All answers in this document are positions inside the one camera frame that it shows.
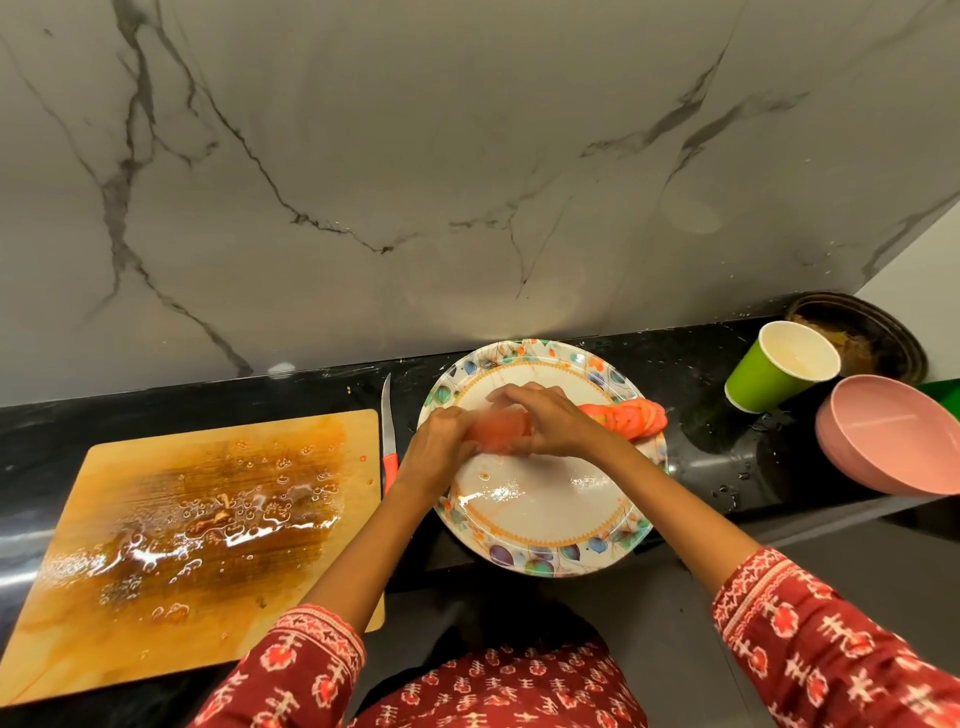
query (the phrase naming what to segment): sleeve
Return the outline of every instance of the sleeve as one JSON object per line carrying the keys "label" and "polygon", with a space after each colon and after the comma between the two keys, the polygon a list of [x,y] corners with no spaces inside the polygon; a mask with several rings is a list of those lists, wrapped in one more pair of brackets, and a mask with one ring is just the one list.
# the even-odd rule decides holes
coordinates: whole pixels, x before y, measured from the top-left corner
{"label": "sleeve", "polygon": [[713,621],[778,725],[960,728],[960,680],[775,549],[733,573]]}
{"label": "sleeve", "polygon": [[295,607],[213,691],[190,725],[334,728],[366,660],[360,638],[339,617]]}

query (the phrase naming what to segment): white plate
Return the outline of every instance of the white plate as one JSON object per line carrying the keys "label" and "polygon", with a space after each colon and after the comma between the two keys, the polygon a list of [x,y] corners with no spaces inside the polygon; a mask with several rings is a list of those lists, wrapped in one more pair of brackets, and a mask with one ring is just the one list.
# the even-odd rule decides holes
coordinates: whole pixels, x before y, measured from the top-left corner
{"label": "white plate", "polygon": [[[478,349],[437,380],[418,426],[437,407],[487,406],[504,384],[560,386],[575,404],[613,404],[642,397],[598,356],[544,339],[501,341]],[[666,466],[666,440],[638,441]],[[498,566],[537,576],[576,576],[630,553],[651,525],[598,468],[578,458],[482,454],[457,473],[437,513],[453,534]]]}

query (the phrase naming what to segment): kitchen counter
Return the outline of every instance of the kitchen counter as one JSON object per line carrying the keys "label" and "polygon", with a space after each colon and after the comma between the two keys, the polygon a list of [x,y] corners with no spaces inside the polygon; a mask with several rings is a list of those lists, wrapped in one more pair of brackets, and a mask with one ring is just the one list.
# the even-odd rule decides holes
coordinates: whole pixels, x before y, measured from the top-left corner
{"label": "kitchen counter", "polygon": [[[812,512],[876,498],[836,471],[816,446],[818,385],[789,411],[760,420],[723,397],[723,382],[768,319],[572,339],[608,360],[667,409],[668,469],[736,522]],[[402,459],[423,400],[465,352],[382,361],[285,377],[258,376],[0,409],[0,643],[6,643],[86,451],[94,445],[353,409],[379,410],[393,374]],[[656,532],[637,550],[661,543]],[[499,570],[478,559],[430,514],[388,591],[475,582]],[[4,725],[166,726],[182,722],[225,673],[193,670],[0,710]]]}

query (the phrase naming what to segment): white marble wall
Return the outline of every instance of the white marble wall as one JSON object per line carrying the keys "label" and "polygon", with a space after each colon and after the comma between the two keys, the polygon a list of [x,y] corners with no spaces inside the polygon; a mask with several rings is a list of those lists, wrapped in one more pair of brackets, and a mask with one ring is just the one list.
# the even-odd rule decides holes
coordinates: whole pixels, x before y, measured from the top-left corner
{"label": "white marble wall", "polygon": [[856,290],[956,0],[0,0],[0,403]]}

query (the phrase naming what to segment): paper cup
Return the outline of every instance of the paper cup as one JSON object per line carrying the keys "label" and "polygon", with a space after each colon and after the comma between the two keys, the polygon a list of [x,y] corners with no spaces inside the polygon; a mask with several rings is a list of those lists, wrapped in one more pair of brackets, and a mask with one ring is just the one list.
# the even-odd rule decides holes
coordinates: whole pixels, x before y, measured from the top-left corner
{"label": "paper cup", "polygon": [[724,385],[730,403],[758,415],[840,374],[840,354],[821,334],[792,321],[772,321]]}

